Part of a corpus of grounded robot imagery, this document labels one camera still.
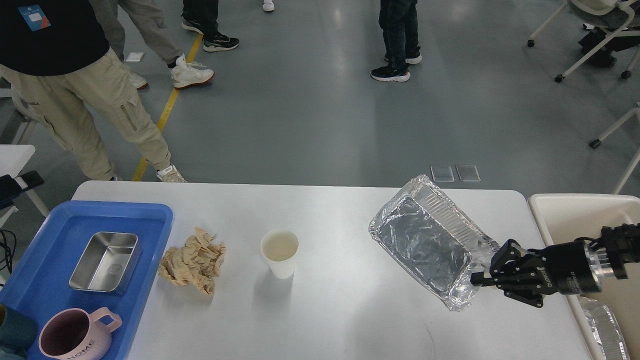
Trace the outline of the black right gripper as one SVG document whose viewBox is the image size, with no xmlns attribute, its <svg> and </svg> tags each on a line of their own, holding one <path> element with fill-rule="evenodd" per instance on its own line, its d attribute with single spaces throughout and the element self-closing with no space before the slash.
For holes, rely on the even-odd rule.
<svg viewBox="0 0 640 360">
<path fill-rule="evenodd" d="M 544 249 L 525 249 L 514 239 L 508 239 L 494 254 L 489 273 L 545 272 L 558 293 L 579 295 L 599 293 L 602 281 L 615 276 L 605 250 L 590 248 L 585 240 L 553 244 Z M 471 274 L 474 286 L 494 286 L 506 297 L 526 305 L 542 308 L 544 295 L 535 284 L 521 284 L 505 277 L 487 277 L 482 272 Z"/>
</svg>

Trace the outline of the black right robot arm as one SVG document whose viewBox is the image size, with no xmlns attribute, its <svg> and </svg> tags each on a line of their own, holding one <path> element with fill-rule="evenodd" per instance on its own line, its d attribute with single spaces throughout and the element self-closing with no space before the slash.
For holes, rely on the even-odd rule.
<svg viewBox="0 0 640 360">
<path fill-rule="evenodd" d="M 626 264 L 637 264 L 639 255 L 638 224 L 602 227 L 599 238 L 578 237 L 542 249 L 525 249 L 509 239 L 493 256 L 489 274 L 475 272 L 470 282 L 541 308 L 551 294 L 599 293 L 605 277 L 626 280 Z"/>
</svg>

